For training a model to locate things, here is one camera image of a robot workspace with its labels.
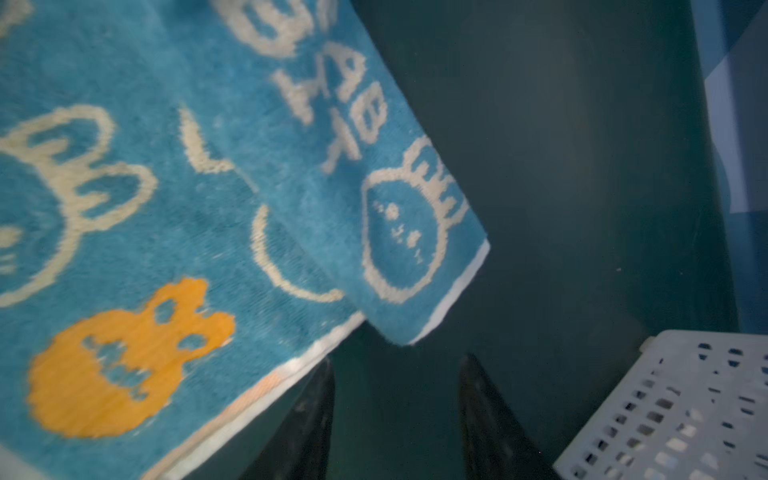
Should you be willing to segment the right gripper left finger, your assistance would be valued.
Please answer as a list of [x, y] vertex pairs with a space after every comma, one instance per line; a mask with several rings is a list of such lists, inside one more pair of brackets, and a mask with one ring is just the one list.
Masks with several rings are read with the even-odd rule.
[[335, 377], [323, 359], [290, 411], [256, 459], [240, 475], [246, 480], [326, 478], [335, 407]]

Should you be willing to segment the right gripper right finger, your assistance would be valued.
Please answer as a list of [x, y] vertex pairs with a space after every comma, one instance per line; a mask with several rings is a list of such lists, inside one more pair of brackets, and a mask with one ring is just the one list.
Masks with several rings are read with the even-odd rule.
[[476, 356], [459, 372], [459, 417], [468, 479], [557, 479]]

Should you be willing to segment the blue rabbit pattern towel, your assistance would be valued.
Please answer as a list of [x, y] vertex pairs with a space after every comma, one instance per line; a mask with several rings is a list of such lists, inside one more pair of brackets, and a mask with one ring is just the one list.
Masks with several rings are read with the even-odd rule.
[[180, 479], [490, 245], [348, 1], [1, 5], [1, 475]]

